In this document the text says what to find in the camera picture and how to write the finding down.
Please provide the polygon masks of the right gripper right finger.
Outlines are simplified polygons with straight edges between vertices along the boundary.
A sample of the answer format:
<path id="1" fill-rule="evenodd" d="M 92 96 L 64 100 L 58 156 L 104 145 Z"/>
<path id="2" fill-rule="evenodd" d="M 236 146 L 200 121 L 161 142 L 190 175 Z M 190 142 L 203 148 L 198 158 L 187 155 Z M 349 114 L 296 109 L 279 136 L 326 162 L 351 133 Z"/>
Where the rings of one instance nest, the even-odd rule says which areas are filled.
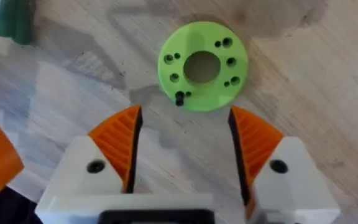
<path id="1" fill-rule="evenodd" d="M 303 141 L 232 106 L 228 117 L 246 223 L 333 223 L 341 213 Z"/>

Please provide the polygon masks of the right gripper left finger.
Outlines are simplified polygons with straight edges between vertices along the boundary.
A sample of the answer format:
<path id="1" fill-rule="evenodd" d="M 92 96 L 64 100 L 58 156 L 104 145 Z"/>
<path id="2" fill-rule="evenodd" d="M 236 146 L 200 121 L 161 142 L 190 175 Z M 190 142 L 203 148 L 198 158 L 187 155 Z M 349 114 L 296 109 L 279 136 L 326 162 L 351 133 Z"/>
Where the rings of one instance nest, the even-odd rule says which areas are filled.
<path id="1" fill-rule="evenodd" d="M 65 149 L 44 199 L 132 193 L 142 108 L 128 107 L 105 119 Z"/>

